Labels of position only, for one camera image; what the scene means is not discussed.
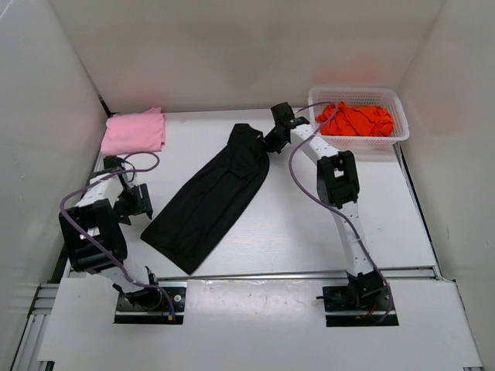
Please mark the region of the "black t shirt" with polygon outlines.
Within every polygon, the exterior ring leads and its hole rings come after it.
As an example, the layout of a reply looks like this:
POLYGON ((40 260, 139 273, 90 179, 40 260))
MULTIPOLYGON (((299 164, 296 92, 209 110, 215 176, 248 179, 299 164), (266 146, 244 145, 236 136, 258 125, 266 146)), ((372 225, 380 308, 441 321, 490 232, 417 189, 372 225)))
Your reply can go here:
POLYGON ((269 168, 262 132, 235 124, 226 146, 172 197, 141 240, 192 274, 257 195, 269 168))

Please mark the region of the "pink t shirt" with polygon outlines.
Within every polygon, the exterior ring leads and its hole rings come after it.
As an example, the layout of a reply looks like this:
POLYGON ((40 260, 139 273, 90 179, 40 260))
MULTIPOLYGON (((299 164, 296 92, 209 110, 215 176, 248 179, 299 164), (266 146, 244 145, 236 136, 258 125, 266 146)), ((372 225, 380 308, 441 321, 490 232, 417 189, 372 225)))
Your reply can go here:
POLYGON ((138 114, 114 115, 106 121, 101 153, 107 156, 161 151, 166 137, 165 122, 160 107, 138 114))

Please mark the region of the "white plastic basket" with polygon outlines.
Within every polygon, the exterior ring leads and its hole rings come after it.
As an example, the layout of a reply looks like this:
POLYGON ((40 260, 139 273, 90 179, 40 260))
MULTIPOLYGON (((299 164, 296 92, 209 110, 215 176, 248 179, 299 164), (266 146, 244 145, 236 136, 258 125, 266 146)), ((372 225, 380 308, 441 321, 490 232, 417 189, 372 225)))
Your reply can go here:
POLYGON ((409 137, 408 122, 398 98, 398 95, 390 89, 371 87, 313 87, 309 90, 308 104, 309 120, 314 128, 320 126, 316 122, 316 116, 328 104, 338 107, 339 102, 348 106, 373 105, 386 108, 394 118, 394 130, 390 137, 352 137, 352 136, 327 136, 323 138, 334 148, 339 150, 353 149, 382 149, 397 141, 404 141, 409 137))

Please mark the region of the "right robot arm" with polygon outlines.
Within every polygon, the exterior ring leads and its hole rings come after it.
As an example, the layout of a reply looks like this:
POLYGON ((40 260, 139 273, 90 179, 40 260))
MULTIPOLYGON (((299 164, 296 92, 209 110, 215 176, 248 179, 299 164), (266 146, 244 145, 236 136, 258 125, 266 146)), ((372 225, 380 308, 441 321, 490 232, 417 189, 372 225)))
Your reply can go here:
POLYGON ((272 107, 271 114, 275 126, 268 134, 235 124, 227 144, 179 189, 142 232, 142 240, 193 273, 256 196, 268 175, 269 154, 292 144, 316 165, 317 193, 310 198, 333 214, 346 254, 351 301, 385 291, 358 220, 360 185, 353 152, 327 148, 318 131, 286 102, 272 107))

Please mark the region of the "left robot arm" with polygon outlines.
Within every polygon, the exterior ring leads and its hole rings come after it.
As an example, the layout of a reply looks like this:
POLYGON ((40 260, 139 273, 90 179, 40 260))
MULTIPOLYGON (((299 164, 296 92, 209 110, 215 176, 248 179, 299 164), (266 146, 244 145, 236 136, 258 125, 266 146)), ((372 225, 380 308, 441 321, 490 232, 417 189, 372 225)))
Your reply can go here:
POLYGON ((133 216, 152 218, 148 186, 138 182, 138 170, 127 156, 106 156, 103 163, 89 185, 60 203, 59 223, 70 265, 76 272, 107 278, 132 305, 150 306, 162 300, 158 281, 148 267, 125 262, 128 248, 121 231, 133 216))

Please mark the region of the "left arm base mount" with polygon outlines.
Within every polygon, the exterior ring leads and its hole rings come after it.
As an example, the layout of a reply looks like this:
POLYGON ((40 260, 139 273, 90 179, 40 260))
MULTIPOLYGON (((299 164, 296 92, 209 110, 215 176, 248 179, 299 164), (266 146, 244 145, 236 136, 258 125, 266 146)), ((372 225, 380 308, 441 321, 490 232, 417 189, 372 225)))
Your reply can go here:
POLYGON ((120 293, 115 305, 114 323, 126 325, 182 325, 186 307, 186 281, 159 281, 167 292, 166 296, 158 290, 147 290, 131 294, 120 293))

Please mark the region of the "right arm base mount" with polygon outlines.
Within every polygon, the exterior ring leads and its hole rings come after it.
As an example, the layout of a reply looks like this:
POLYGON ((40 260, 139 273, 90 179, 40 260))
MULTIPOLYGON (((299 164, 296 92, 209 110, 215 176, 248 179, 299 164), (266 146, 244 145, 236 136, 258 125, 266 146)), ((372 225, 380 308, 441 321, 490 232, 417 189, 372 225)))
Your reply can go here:
POLYGON ((350 284, 324 286, 316 300, 323 303, 327 328, 399 326, 386 288, 361 296, 350 284))

